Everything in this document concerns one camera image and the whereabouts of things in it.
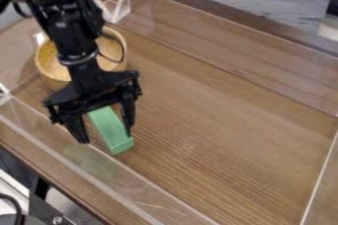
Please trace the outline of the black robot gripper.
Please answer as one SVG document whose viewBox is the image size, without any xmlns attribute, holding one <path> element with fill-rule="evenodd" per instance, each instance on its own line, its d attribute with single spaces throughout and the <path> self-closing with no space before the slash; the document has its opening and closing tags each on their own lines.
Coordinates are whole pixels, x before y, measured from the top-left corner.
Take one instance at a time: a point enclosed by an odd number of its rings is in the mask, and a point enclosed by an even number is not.
<svg viewBox="0 0 338 225">
<path fill-rule="evenodd" d="M 81 144 L 89 143 L 81 115 L 115 104 L 121 106 L 127 133 L 135 124 L 135 101 L 143 94 L 140 72 L 135 69 L 104 71 L 95 60 L 65 64 L 71 81 L 44 99 L 52 123 L 60 123 Z"/>
</svg>

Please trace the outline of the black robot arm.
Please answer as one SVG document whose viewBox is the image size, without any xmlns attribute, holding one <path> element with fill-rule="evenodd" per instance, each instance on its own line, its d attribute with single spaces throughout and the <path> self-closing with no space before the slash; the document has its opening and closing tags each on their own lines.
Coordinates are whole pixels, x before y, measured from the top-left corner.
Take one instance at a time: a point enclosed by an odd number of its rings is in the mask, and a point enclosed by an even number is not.
<svg viewBox="0 0 338 225">
<path fill-rule="evenodd" d="M 133 126 L 140 73 L 105 71 L 99 66 L 96 39 L 103 36 L 104 18 L 93 0 L 0 0 L 0 13 L 21 3 L 55 43 L 57 62 L 69 74 L 68 84 L 44 98 L 51 122 L 61 124 L 76 141 L 87 144 L 85 113 L 119 104 L 124 126 Z"/>
</svg>

